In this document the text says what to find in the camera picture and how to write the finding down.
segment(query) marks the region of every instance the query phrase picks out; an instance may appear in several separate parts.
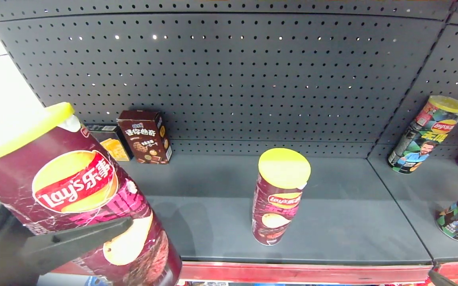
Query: gray metal shelf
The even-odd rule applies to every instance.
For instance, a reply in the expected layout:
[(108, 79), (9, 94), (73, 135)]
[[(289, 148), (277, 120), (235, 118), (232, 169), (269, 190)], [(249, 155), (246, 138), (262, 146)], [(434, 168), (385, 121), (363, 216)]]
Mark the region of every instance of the gray metal shelf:
[(453, 160), (425, 161), (412, 174), (390, 169), (384, 158), (370, 159), (372, 167), (402, 208), (435, 262), (458, 261), (458, 241), (436, 226), (436, 212), (458, 199), (458, 166)]
[(122, 163), (186, 261), (334, 265), (429, 264), (364, 159), (309, 158), (300, 210), (276, 246), (251, 234), (258, 156), (173, 154), (169, 165)]

